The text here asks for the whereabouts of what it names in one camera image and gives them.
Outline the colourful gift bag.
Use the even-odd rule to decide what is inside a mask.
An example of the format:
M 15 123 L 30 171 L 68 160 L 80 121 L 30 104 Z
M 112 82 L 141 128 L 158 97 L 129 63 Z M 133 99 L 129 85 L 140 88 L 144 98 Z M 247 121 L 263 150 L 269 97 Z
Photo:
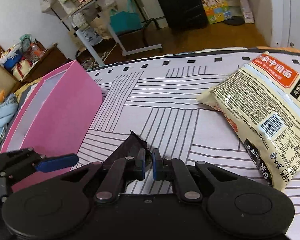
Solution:
M 202 0 L 209 24 L 223 22 L 232 18 L 226 0 Z

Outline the brown paper bag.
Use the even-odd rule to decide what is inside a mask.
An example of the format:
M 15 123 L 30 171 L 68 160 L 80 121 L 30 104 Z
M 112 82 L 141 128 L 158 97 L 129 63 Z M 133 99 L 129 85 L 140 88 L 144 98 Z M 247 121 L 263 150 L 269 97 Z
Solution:
M 83 42 L 79 39 L 79 37 L 77 36 L 77 34 L 75 33 L 74 29 L 71 29 L 68 32 L 72 42 L 75 44 L 75 46 L 77 47 L 77 50 L 80 52 L 83 52 L 86 50 L 85 45 L 83 44 Z

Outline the black suitcase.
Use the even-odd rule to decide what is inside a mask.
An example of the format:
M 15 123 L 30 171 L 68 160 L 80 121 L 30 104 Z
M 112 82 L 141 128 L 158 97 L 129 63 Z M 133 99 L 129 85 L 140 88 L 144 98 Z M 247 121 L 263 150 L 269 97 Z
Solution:
M 202 0 L 158 0 L 169 28 L 174 32 L 209 25 Z

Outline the teal tote bag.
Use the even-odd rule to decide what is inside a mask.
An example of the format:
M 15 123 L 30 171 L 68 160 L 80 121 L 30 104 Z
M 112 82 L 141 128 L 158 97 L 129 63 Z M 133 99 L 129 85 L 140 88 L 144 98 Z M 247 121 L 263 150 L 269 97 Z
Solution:
M 110 10 L 110 26 L 116 34 L 127 33 L 142 28 L 142 23 L 136 12 L 133 0 L 127 1 L 126 10 Z

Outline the white adjustable side table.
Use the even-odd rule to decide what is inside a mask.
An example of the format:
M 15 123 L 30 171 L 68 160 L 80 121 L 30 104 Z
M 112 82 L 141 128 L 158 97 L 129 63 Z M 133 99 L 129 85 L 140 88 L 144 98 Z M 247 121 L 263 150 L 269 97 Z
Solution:
M 117 36 L 117 34 L 115 33 L 115 31 L 113 30 L 113 28 L 111 27 L 109 21 L 107 20 L 107 17 L 104 15 L 101 7 L 97 7 L 97 16 L 100 17 L 100 19 L 107 24 L 107 29 L 110 32 L 111 37 L 114 39 L 114 41 L 116 42 L 116 44 L 119 44 L 119 46 L 121 47 L 122 50 L 122 55 L 123 56 L 129 56 L 129 55 L 133 55 L 133 54 L 138 54 L 138 53 L 143 53 L 146 51 L 151 51 L 151 50 L 156 50 L 156 49 L 162 49 L 162 44 L 155 44 L 152 46 L 149 46 L 146 42 L 146 37 L 145 37 L 145 30 L 147 29 L 147 27 L 151 24 L 154 23 L 155 27 L 157 30 L 160 30 L 160 26 L 157 22 L 157 20 L 155 18 L 149 18 L 146 19 L 144 14 L 143 14 L 143 10 L 141 9 L 141 7 L 139 6 L 137 0 L 133 0 L 135 2 L 135 5 L 137 6 L 137 9 L 139 10 L 141 16 L 144 19 L 145 25 L 141 28 L 142 31 L 142 38 L 143 38 L 143 44 L 145 45 L 142 48 L 138 48 L 138 49 L 134 49 L 134 50 L 129 50 L 127 51 L 125 49 L 125 47 L 123 46 L 122 42 L 120 41 L 119 37 Z M 96 52 L 96 50 L 93 48 L 93 46 L 88 42 L 88 40 L 85 38 L 85 36 L 83 35 L 82 31 L 80 31 L 79 27 L 74 23 L 74 16 L 77 15 L 79 12 L 82 12 L 84 9 L 90 7 L 93 3 L 97 3 L 98 0 L 88 0 L 87 2 L 84 2 L 83 4 L 81 4 L 79 7 L 77 7 L 74 11 L 72 11 L 71 13 L 69 13 L 66 18 L 68 18 L 71 22 L 71 25 L 73 26 L 74 30 L 75 30 L 75 34 L 78 36 L 78 38 L 81 40 L 81 42 L 84 44 L 85 48 L 89 51 L 89 53 L 91 54 L 91 56 L 94 58 L 94 60 L 97 62 L 98 66 L 104 66 L 104 61 L 99 57 L 98 53 Z

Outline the black snack packet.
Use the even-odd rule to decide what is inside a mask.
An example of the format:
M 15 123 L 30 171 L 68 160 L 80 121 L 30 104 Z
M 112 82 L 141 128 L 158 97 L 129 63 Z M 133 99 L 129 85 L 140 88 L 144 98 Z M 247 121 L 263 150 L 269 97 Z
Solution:
M 117 159 L 125 157 L 133 157 L 135 165 L 132 169 L 134 173 L 132 178 L 139 181 L 144 180 L 145 173 L 152 165 L 152 155 L 147 142 L 133 131 L 130 131 L 127 139 L 103 162 L 103 168 L 109 170 Z

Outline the tall pink white package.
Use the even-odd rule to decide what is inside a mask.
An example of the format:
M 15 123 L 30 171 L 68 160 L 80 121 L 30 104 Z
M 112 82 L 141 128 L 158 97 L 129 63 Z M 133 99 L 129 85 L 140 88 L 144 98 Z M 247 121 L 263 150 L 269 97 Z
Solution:
M 240 1 L 241 11 L 242 11 L 245 23 L 254 24 L 253 12 L 250 9 L 248 0 L 239 0 L 239 1 Z

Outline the wooden nightstand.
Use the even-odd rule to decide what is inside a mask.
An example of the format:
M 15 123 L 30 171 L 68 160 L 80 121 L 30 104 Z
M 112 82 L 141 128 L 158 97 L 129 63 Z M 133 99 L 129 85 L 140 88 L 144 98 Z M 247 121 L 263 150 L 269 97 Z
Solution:
M 42 58 L 40 58 L 22 78 L 20 81 L 22 84 L 30 83 L 72 61 L 72 59 L 66 57 L 60 51 L 57 45 L 57 43 L 54 43 L 45 51 Z

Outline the striped bed sheet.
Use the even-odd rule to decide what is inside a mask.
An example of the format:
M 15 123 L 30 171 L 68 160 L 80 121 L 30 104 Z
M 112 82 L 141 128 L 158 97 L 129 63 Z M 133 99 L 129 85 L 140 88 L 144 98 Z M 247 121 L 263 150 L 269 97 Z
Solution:
M 300 239 L 300 172 L 282 191 L 271 187 L 222 112 L 198 102 L 258 55 L 300 73 L 300 53 L 273 49 L 168 55 L 85 70 L 102 92 L 72 167 L 35 172 L 2 199 L 12 239 Z M 169 181 L 129 181 L 112 203 L 95 194 L 103 162 L 130 135 L 181 159 L 202 201 L 182 202 Z

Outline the blue goose plush toy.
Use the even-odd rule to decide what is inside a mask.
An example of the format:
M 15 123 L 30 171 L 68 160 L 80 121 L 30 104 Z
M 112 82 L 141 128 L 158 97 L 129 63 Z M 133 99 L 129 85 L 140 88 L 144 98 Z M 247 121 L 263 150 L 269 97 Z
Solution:
M 18 109 L 17 98 L 15 94 L 5 96 L 5 91 L 0 92 L 0 134 L 4 127 L 12 120 Z

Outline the pink storage box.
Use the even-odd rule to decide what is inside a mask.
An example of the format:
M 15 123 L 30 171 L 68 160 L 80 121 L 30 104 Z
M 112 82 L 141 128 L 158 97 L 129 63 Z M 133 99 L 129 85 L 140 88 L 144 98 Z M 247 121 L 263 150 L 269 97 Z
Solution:
M 77 153 L 102 103 L 98 84 L 77 61 L 45 75 L 25 100 L 2 152 L 33 148 L 46 157 Z

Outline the cream red bag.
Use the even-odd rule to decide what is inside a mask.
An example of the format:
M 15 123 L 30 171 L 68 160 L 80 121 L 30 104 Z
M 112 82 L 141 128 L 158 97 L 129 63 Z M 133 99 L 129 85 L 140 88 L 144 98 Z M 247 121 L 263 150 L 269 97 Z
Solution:
M 16 63 L 12 69 L 13 76 L 18 80 L 21 81 L 25 75 L 30 71 L 31 64 L 27 59 L 23 59 L 20 62 Z

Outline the cream instant noodle multipack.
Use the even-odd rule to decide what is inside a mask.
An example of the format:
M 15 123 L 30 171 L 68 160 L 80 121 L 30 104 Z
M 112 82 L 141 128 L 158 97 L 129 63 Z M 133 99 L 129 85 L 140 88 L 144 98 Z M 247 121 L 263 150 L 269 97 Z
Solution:
M 284 190 L 300 172 L 300 73 L 258 55 L 198 102 L 222 112 L 267 183 Z

